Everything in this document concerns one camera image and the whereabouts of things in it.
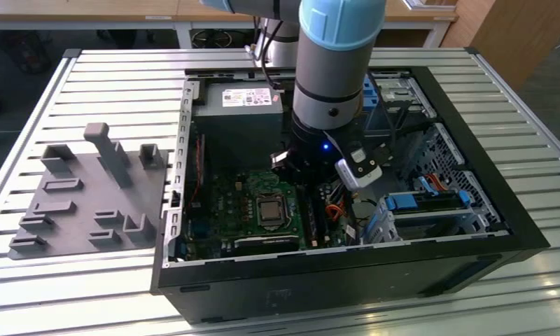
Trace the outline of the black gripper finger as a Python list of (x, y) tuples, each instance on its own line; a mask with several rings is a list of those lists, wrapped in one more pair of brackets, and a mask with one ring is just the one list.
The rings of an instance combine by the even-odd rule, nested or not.
[(298, 157), (292, 150), (278, 151), (269, 155), (270, 170), (285, 183), (301, 183), (302, 172), (298, 165)]

